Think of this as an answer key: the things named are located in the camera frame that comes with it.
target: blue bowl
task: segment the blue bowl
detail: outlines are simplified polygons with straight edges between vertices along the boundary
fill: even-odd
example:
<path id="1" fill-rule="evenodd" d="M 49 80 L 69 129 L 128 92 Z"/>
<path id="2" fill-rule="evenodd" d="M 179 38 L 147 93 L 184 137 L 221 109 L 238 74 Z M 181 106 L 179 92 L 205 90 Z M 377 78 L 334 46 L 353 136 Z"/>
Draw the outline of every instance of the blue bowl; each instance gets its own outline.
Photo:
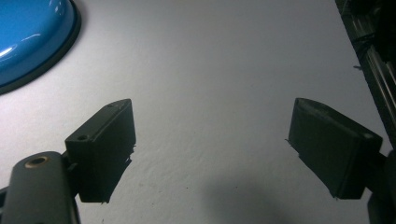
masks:
<path id="1" fill-rule="evenodd" d="M 69 0 L 0 1 L 0 94 L 55 65 L 75 42 L 81 18 Z"/>

